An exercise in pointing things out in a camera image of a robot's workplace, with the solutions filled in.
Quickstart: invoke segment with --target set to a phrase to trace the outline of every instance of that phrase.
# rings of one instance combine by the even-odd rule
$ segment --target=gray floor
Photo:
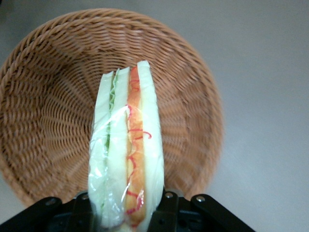
[[[257,231],[309,231],[309,2],[4,0],[0,64],[47,20],[98,7],[162,21],[212,70],[225,143],[207,193]],[[22,209],[0,180],[0,223]]]

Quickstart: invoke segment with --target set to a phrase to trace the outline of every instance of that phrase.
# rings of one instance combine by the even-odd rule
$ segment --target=black metal bracket
[[[0,225],[1,232],[92,232],[94,215],[87,192],[62,204],[44,198]],[[164,191],[148,232],[253,232],[212,197],[199,194],[191,201]]]

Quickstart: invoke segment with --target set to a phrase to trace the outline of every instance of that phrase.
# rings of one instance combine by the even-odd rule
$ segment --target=plastic wrap
[[[88,194],[97,231],[147,231],[164,164],[150,66],[102,76],[90,139]]]

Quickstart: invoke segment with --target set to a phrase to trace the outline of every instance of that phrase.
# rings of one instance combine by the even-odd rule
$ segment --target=wrapped sandwich
[[[102,76],[90,140],[88,194],[98,231],[147,231],[164,161],[150,66]]]

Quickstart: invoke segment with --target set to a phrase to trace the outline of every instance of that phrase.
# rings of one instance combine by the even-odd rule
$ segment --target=wicker basket
[[[69,201],[87,189],[88,143],[103,73],[148,60],[153,73],[167,188],[204,191],[222,142],[210,71],[178,34],[147,16],[95,9],[30,33],[0,70],[0,169],[25,205]]]

